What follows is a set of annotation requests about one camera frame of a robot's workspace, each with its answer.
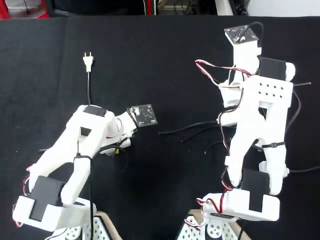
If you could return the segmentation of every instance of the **cable connector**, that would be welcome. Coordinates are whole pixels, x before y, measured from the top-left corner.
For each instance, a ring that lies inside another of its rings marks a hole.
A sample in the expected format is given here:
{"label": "cable connector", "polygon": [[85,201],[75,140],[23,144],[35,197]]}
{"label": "cable connector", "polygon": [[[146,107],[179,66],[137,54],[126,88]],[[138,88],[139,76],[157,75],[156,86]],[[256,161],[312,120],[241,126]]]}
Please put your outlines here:
{"label": "cable connector", "polygon": [[87,56],[86,52],[84,53],[83,61],[86,67],[86,72],[91,73],[91,66],[92,66],[92,63],[94,62],[94,56],[91,55],[91,52],[89,56]]}

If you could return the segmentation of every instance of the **black cloth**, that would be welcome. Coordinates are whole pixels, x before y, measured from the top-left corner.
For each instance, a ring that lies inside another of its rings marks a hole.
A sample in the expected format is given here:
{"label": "black cloth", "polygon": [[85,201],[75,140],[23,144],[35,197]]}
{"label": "black cloth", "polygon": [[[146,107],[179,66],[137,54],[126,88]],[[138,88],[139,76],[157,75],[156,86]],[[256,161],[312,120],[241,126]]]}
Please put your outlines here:
{"label": "black cloth", "polygon": [[[261,21],[262,55],[292,62],[302,110],[286,136],[286,163],[292,169],[320,164],[318,156],[318,80],[320,18],[216,16],[75,17],[0,21],[1,228],[2,239],[43,239],[49,233],[29,226],[15,229],[12,204],[22,194],[26,167],[50,147],[79,105],[87,104],[82,57],[92,52],[92,101],[116,115],[132,105],[152,104],[158,125],[141,128],[125,156],[100,156],[93,163],[93,201],[109,214],[125,240],[173,240],[195,198],[223,190],[220,175],[226,154],[211,142],[219,129],[180,143],[193,130],[172,130],[215,120],[223,110],[219,90],[195,66],[196,59],[230,66],[233,49],[224,28]],[[216,79],[228,72],[210,70]],[[296,110],[292,101],[289,116]],[[250,150],[244,166],[258,168],[263,154]],[[51,176],[68,180],[66,164]],[[252,239],[316,239],[319,172],[292,174],[283,181],[280,218],[249,222]],[[81,194],[87,197],[84,189]]]}

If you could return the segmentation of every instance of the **white perforated base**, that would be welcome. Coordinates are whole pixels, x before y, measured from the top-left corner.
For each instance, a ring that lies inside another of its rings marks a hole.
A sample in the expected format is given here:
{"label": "white perforated base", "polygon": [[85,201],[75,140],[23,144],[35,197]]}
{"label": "white perforated base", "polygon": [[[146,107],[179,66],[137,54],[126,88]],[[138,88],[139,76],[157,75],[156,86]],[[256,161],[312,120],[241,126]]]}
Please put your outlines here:
{"label": "white perforated base", "polygon": [[[186,218],[192,224],[198,224],[194,216],[188,216]],[[238,237],[230,227],[228,223],[221,221],[211,220],[207,225],[200,227],[200,230],[194,227],[183,224],[181,231],[178,233],[176,240],[237,240]]]}
{"label": "white perforated base", "polygon": [[[97,216],[93,218],[93,227],[93,240],[111,240],[107,233],[107,230],[105,229],[104,224],[102,223],[101,219]],[[64,234],[54,238],[54,240],[90,240],[90,233],[90,224],[86,224],[82,228],[80,226],[68,228],[64,232]]]}

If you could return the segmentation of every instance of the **circuit board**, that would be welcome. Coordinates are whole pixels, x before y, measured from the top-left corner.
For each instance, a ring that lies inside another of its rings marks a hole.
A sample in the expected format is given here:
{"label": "circuit board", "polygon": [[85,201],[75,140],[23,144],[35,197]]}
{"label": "circuit board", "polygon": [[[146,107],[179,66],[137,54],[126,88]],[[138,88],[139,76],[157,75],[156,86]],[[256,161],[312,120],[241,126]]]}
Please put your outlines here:
{"label": "circuit board", "polygon": [[243,44],[243,43],[259,40],[259,38],[256,36],[256,34],[252,31],[251,28],[246,30],[247,27],[248,25],[230,27],[230,28],[226,28],[224,31],[225,31],[225,34],[227,34],[227,36],[233,42],[233,44],[236,44],[238,42],[240,36],[244,31],[246,32],[241,37],[241,40],[239,43]]}
{"label": "circuit board", "polygon": [[131,109],[139,127],[155,125],[158,123],[151,104],[132,106]]}

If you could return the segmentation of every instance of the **white robotic arm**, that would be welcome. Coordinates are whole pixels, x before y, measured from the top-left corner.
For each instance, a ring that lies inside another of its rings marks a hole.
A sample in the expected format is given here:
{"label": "white robotic arm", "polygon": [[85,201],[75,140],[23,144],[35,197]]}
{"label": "white robotic arm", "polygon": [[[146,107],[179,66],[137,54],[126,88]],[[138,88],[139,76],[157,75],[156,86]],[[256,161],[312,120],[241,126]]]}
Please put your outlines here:
{"label": "white robotic arm", "polygon": [[[89,201],[78,196],[89,177],[91,160],[102,147],[130,146],[137,127],[156,123],[150,104],[128,108],[119,116],[99,106],[79,106],[55,144],[27,168],[31,195],[19,197],[13,219],[47,231],[88,224]],[[111,155],[114,151],[110,148],[101,153]],[[65,163],[74,166],[67,183],[47,177]]]}
{"label": "white robotic arm", "polygon": [[[219,84],[224,107],[234,107],[218,117],[222,126],[236,125],[225,157],[232,187],[224,193],[209,193],[199,198],[207,221],[276,221],[279,218],[280,201],[274,195],[280,193],[283,178],[288,174],[285,132],[295,66],[260,57],[259,39],[248,27],[225,30],[233,46],[233,66],[249,74],[236,71],[232,82],[227,79]],[[259,108],[266,110],[265,116]],[[256,140],[263,148],[266,161],[259,164],[259,171],[243,169],[244,157]]]}

